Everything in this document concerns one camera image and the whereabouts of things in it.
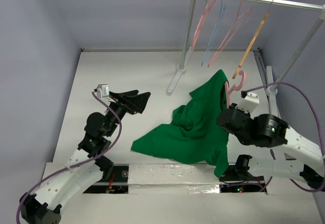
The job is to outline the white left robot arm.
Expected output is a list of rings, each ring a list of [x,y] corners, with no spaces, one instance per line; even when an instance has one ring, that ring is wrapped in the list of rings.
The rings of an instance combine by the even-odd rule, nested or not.
[[[92,95],[106,107],[105,113],[91,113],[86,120],[84,138],[64,167],[43,178],[20,198],[17,223],[22,219],[27,223],[60,223],[70,199],[97,181],[110,179],[114,164],[105,153],[119,140],[125,114],[143,113],[151,93],[104,92],[98,86]]]

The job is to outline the orange wooden hanger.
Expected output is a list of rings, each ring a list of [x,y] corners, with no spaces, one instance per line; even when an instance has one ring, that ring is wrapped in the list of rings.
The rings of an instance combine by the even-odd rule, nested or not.
[[[265,25],[265,23],[266,23],[266,21],[267,21],[269,15],[270,15],[270,9],[271,9],[271,6],[272,6],[273,2],[274,2],[274,0],[271,0],[267,12],[264,14],[264,16],[263,16],[261,22],[259,23],[259,26],[257,27],[257,29],[256,29],[256,31],[255,31],[255,33],[254,33],[254,35],[253,35],[253,37],[252,37],[252,39],[251,39],[251,41],[250,41],[248,47],[247,47],[247,49],[246,49],[246,51],[245,51],[245,53],[244,53],[244,55],[243,55],[243,57],[242,57],[242,59],[240,60],[238,66],[237,66],[237,68],[236,68],[236,70],[234,71],[234,73],[233,73],[233,75],[232,75],[232,79],[235,79],[235,78],[237,77],[237,75],[239,74],[239,72],[240,72],[240,70],[241,70],[241,67],[242,67],[243,63],[244,63],[244,61],[246,60],[246,58],[247,58],[247,56],[248,56],[248,53],[250,52],[251,48],[252,48],[253,45],[255,44],[257,37],[259,36],[259,34],[260,34],[262,28],[264,27],[264,25]]]

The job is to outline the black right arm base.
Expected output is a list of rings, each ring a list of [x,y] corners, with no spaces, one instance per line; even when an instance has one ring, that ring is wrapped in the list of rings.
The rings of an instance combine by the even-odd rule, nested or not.
[[[239,155],[233,165],[219,178],[220,193],[266,193],[266,181],[264,176],[254,176],[249,172],[249,162],[252,156]]]

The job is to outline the green t shirt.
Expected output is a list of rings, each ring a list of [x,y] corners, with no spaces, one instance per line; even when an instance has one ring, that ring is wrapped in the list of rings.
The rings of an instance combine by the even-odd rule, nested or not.
[[[229,134],[216,123],[226,109],[227,80],[224,71],[218,70],[189,93],[190,101],[173,111],[169,124],[161,124],[135,140],[131,150],[188,165],[206,162],[215,167],[214,175],[220,178],[229,167]]]

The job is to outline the pink hanger middle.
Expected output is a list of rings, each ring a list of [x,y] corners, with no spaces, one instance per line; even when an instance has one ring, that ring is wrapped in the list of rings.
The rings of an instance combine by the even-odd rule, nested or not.
[[[209,61],[208,67],[212,66],[212,64],[216,61],[216,59],[219,57],[221,52],[226,48],[228,43],[232,40],[233,36],[238,32],[238,30],[241,28],[241,26],[244,24],[246,19],[251,14],[252,7],[247,9],[245,12],[241,13],[241,8],[243,5],[243,2],[244,2],[244,0],[241,0],[238,10],[237,10],[236,18],[235,18],[234,22],[232,23],[229,31],[226,33],[221,44],[219,45],[218,50],[215,52],[215,54],[212,56],[211,60]]]

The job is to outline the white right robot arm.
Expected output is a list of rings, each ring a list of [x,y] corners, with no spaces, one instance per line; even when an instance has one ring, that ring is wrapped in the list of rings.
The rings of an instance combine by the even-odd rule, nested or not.
[[[324,150],[301,136],[284,120],[271,114],[251,118],[250,113],[231,105],[218,115],[216,123],[244,146],[279,150],[293,157],[288,161],[241,154],[234,166],[237,178],[246,179],[251,174],[286,178],[294,184],[306,183],[308,192],[324,191]]]

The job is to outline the pink hanger leftmost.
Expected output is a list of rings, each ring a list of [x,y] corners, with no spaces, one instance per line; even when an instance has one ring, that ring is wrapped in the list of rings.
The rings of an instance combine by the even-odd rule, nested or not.
[[[211,11],[211,9],[213,8],[214,4],[215,4],[216,0],[208,0],[206,1],[206,5],[205,5],[205,8],[202,12],[202,15],[199,19],[199,22],[197,24],[197,27],[195,29],[195,32],[194,32],[194,36],[193,36],[193,39],[192,39],[192,44],[191,44],[191,50],[193,51],[195,46],[196,46],[196,43],[199,39],[199,36],[200,36],[200,33],[202,31],[202,28],[203,28],[203,25]]]

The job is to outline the pink plastic hanger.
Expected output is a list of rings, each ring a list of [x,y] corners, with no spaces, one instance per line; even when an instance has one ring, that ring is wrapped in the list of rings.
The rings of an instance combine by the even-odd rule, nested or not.
[[[241,76],[241,82],[239,83],[239,85],[233,85],[232,87],[229,87],[229,83],[228,81],[226,81],[224,83],[224,87],[225,87],[225,95],[226,95],[226,107],[228,108],[231,105],[231,93],[233,91],[239,91],[246,80],[246,73],[244,71],[240,71],[239,75]]]

